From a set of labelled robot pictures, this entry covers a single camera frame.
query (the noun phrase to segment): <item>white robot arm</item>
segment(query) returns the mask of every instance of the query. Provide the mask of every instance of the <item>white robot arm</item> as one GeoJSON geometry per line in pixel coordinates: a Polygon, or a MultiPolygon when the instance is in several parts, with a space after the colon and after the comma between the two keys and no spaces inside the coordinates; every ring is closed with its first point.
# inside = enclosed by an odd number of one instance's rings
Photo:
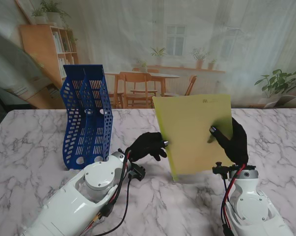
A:
{"type": "Polygon", "coordinates": [[[81,235],[116,194],[121,175],[125,177],[131,170],[132,164],[127,160],[123,172],[125,158],[124,154],[115,152],[108,161],[86,166],[49,199],[32,226],[21,236],[81,235]],[[93,201],[78,191],[83,182],[93,201]]]}
{"type": "MultiPolygon", "coordinates": [[[[223,167],[217,163],[213,173],[233,178],[239,166],[223,167]]],[[[226,202],[226,214],[233,234],[230,236],[293,236],[270,199],[257,191],[259,182],[255,166],[247,166],[234,181],[235,191],[226,202]]]]}

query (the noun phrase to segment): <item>black gloved hand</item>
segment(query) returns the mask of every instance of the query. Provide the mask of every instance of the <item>black gloved hand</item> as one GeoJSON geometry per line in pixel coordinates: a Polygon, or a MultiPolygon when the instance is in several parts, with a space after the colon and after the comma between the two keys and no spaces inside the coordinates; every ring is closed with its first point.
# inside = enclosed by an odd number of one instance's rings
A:
{"type": "Polygon", "coordinates": [[[227,157],[236,165],[247,164],[247,135],[243,127],[232,118],[233,137],[228,140],[217,128],[211,127],[210,132],[218,144],[225,150],[227,157]]]}
{"type": "Polygon", "coordinates": [[[157,161],[161,161],[160,156],[167,157],[166,152],[162,149],[165,148],[164,141],[160,132],[158,133],[144,133],[141,134],[134,143],[125,151],[131,150],[129,160],[135,162],[150,154],[157,161]]]}

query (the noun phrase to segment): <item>blue file holder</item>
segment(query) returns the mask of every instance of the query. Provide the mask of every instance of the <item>blue file holder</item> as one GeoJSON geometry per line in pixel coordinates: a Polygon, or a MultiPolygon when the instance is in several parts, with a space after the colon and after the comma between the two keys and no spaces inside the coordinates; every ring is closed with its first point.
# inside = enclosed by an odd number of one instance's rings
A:
{"type": "Polygon", "coordinates": [[[83,169],[95,160],[106,160],[113,116],[102,65],[64,68],[67,78],[60,93],[68,122],[63,159],[68,169],[83,169]]]}

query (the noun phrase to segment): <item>white marble surface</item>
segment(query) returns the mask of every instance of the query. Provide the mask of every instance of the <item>white marble surface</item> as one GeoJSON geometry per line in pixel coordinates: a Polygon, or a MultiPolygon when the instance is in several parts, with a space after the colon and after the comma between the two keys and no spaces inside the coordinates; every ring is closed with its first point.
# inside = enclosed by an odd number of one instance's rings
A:
{"type": "MultiPolygon", "coordinates": [[[[113,111],[111,152],[125,149],[140,134],[158,131],[153,110],[113,111]]],[[[260,188],[296,235],[296,109],[235,109],[233,117],[248,136],[249,163],[260,173],[260,188]]],[[[0,125],[0,236],[17,236],[42,204],[74,172],[62,159],[65,110],[10,112],[0,125]]],[[[125,222],[112,236],[222,236],[219,208],[223,182],[211,172],[195,184],[174,183],[166,159],[139,161],[142,182],[132,181],[125,222]]],[[[126,185],[113,213],[93,229],[115,227],[124,212],[126,185]]]]}

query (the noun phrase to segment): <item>yellow sheet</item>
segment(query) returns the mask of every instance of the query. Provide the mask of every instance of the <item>yellow sheet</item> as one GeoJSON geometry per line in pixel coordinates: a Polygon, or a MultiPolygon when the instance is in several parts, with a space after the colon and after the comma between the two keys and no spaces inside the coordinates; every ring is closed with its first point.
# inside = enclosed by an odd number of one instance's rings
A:
{"type": "Polygon", "coordinates": [[[232,162],[209,132],[214,125],[232,137],[231,97],[204,94],[179,97],[153,97],[172,175],[195,174],[211,170],[217,161],[232,162]]]}

